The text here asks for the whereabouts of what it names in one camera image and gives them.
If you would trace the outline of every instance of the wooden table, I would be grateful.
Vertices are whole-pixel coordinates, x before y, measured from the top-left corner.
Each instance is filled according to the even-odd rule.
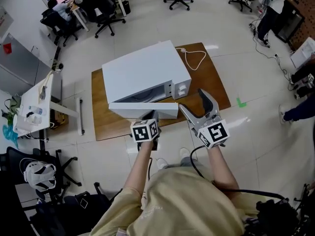
[[[207,53],[202,43],[178,47],[183,47],[189,52],[205,51]],[[198,70],[193,71],[185,62],[185,54],[181,53],[180,50],[177,51],[191,76],[191,85],[188,95],[177,99],[176,101],[172,97],[169,97],[159,102],[182,103],[188,106],[195,114],[203,115],[202,100],[197,92],[197,89],[201,88],[206,90],[213,98],[216,99],[221,110],[229,108],[231,106],[230,101],[208,53]],[[203,53],[187,54],[187,61],[192,68],[195,68],[203,56]],[[108,109],[102,69],[92,72],[92,105],[94,129],[97,141],[123,136],[130,133],[130,121]],[[166,126],[184,120],[186,120],[186,118],[179,110],[177,119],[161,119],[159,120],[159,125]]]

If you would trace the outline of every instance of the white power cord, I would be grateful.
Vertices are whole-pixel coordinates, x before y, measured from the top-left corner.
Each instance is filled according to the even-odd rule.
[[[181,52],[182,53],[185,53],[185,60],[186,60],[186,64],[189,66],[189,68],[191,69],[191,70],[193,70],[193,71],[196,71],[198,68],[199,68],[199,66],[200,66],[200,64],[201,64],[201,62],[206,58],[206,56],[207,56],[207,53],[206,52],[204,52],[204,51],[193,51],[193,52],[189,52],[189,51],[186,51],[186,49],[185,48],[176,48],[176,50],[181,50]],[[187,53],[204,53],[205,54],[205,56],[202,58],[202,60],[199,62],[199,64],[198,64],[198,66],[197,66],[197,68],[196,69],[193,69],[189,64],[188,64],[188,62],[187,62]]]

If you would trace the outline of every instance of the white box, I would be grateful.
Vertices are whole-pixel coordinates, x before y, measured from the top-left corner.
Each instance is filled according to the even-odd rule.
[[[140,118],[152,109],[162,115],[159,118],[177,118],[177,103],[153,102],[171,96],[174,99],[184,97],[191,83],[170,40],[112,60],[104,64],[102,70],[109,109],[124,118]],[[164,115],[163,111],[172,114]]]

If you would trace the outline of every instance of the sneaker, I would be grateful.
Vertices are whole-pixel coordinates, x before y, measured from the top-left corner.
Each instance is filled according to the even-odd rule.
[[[288,77],[289,77],[290,84],[291,84],[291,85],[294,85],[295,83],[292,82],[292,74],[291,74],[291,73],[288,73]]]
[[[185,147],[181,148],[179,151],[179,154],[181,155],[181,160],[185,157],[190,157],[190,151],[186,149]]]
[[[159,158],[157,160],[157,168],[159,170],[163,169],[164,167],[168,166],[168,163],[163,159],[163,158]]]
[[[294,98],[295,98],[296,100],[298,100],[298,99],[300,98],[300,96],[299,96],[297,93],[295,93],[295,94],[294,94]]]
[[[285,124],[286,120],[284,119],[285,110],[282,105],[279,105],[279,119],[281,124]]]
[[[265,40],[263,41],[263,43],[264,43],[268,48],[270,48],[270,43],[269,43],[269,40],[268,40],[268,39],[265,39]]]

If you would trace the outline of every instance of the black pants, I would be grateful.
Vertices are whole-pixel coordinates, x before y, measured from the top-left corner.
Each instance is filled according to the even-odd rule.
[[[275,25],[277,17],[279,13],[275,12],[272,8],[268,7],[266,15],[261,19],[257,31],[258,31],[258,38],[260,40],[264,40],[265,35],[271,28]]]
[[[315,94],[311,95],[296,108],[292,108],[284,114],[285,120],[297,121],[315,116]]]
[[[291,80],[293,83],[297,83],[298,81],[304,79],[309,74],[315,76],[315,65],[314,64],[307,64],[302,66],[300,70],[298,70],[295,74],[292,74]],[[315,88],[308,88],[308,87],[300,87],[296,93],[302,98],[306,94],[314,92]]]

